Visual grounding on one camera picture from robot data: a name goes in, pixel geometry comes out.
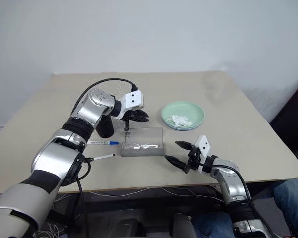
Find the crumpled paper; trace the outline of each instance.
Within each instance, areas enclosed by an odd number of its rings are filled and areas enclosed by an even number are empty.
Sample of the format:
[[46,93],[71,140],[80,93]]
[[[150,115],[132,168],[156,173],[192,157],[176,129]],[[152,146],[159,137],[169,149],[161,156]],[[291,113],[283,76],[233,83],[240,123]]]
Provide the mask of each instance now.
[[186,116],[172,115],[167,119],[167,121],[173,121],[175,123],[175,127],[192,125],[192,122],[190,122]]

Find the table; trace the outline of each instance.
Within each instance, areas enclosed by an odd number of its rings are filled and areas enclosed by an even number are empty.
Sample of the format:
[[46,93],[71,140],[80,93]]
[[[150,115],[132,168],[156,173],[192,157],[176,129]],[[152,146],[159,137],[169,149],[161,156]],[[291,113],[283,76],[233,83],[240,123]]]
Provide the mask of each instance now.
[[[35,153],[66,122],[82,91],[109,77],[131,80],[142,91],[150,121],[132,122],[131,127],[163,127],[165,154],[186,161],[187,151],[174,142],[194,142],[204,134],[211,154],[235,161],[246,182],[298,178],[295,156],[222,72],[68,74],[53,75],[0,132],[0,193],[30,175]],[[100,88],[117,98],[130,91],[124,82],[106,82]],[[191,131],[167,127],[161,109],[174,101],[198,104],[205,112],[204,122]],[[110,140],[122,142],[124,123],[113,122],[115,134]],[[97,138],[95,132],[91,139]],[[216,183],[195,171],[185,174],[164,157],[120,157],[119,151],[120,146],[88,145],[86,156],[118,156],[92,162],[90,174],[82,180],[85,191]],[[85,166],[80,175],[85,173]],[[60,192],[78,192],[77,184],[62,187]]]

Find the blue pen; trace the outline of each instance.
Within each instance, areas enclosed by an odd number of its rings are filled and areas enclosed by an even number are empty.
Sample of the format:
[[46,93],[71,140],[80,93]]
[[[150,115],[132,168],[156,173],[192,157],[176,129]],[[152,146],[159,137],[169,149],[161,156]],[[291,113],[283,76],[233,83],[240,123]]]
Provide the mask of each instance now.
[[119,145],[119,141],[88,141],[90,145]]

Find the black cable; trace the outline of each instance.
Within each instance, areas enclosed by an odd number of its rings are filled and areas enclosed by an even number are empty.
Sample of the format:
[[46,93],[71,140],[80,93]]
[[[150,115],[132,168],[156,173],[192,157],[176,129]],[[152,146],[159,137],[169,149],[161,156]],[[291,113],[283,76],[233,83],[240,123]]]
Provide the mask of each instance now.
[[240,180],[242,181],[243,187],[244,187],[245,192],[246,192],[247,200],[248,200],[250,206],[252,207],[253,211],[259,216],[260,220],[264,223],[264,225],[266,226],[268,231],[271,233],[271,235],[276,237],[274,232],[272,231],[272,229],[268,225],[268,223],[265,221],[265,219],[262,217],[262,215],[260,215],[259,212],[257,211],[257,209],[255,208],[255,205],[252,202],[252,199],[250,197],[250,194],[249,194],[247,185],[245,183],[245,180],[243,179],[242,175],[240,174],[240,172],[238,170],[236,170],[235,168],[233,168],[231,166],[227,166],[227,165],[205,165],[205,164],[202,164],[202,163],[199,163],[199,165],[205,166],[205,167],[210,167],[210,168],[226,168],[226,169],[234,171],[239,176]]
[[100,80],[100,81],[97,81],[95,83],[93,83],[92,85],[90,85],[88,88],[85,89],[85,91],[80,95],[80,97],[78,98],[78,100],[76,101],[71,113],[75,110],[75,108],[78,106],[79,102],[81,101],[81,99],[84,97],[84,95],[94,86],[96,86],[97,84],[100,84],[100,83],[103,83],[103,82],[107,82],[107,81],[123,81],[123,82],[127,82],[127,83],[130,83],[131,84],[131,91],[134,92],[134,91],[137,91],[137,87],[136,85],[129,81],[129,80],[126,80],[126,79],[123,79],[123,78],[106,78],[106,79],[103,79],[103,80]]
[[238,170],[236,170],[235,168],[233,168],[231,166],[227,166],[227,165],[205,165],[205,164],[202,164],[202,163],[199,163],[199,165],[205,166],[205,167],[210,167],[210,168],[226,168],[226,169],[229,169],[229,170],[233,170],[239,176],[240,180],[242,181],[243,187],[244,187],[245,192],[246,192],[247,200],[249,202],[252,201],[252,199],[250,198],[250,194],[249,194],[247,185],[246,185],[242,175],[240,174],[240,172]]
[[85,216],[86,238],[89,238],[89,222],[88,222],[88,216],[87,216],[87,213],[86,213],[85,198],[84,198],[83,189],[81,187],[81,184],[80,184],[80,181],[79,181],[78,178],[77,178],[77,184],[78,184],[80,197],[81,197],[81,205],[82,205],[84,216]]
[[82,180],[83,178],[85,178],[89,174],[89,172],[91,170],[91,164],[90,164],[90,161],[89,160],[86,160],[86,158],[85,158],[85,162],[88,165],[88,169],[87,169],[86,173],[82,177],[77,178],[76,180],[74,180],[73,182],[78,182],[78,181]]

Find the light green plate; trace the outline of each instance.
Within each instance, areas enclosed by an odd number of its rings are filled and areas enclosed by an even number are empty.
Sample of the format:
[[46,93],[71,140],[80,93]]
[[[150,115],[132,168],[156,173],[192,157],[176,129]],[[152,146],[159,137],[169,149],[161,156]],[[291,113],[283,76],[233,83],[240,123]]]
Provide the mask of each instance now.
[[[176,127],[170,116],[186,116],[192,125]],[[161,111],[161,117],[164,123],[175,130],[192,130],[197,128],[204,119],[203,110],[196,104],[190,102],[174,102],[167,104]]]

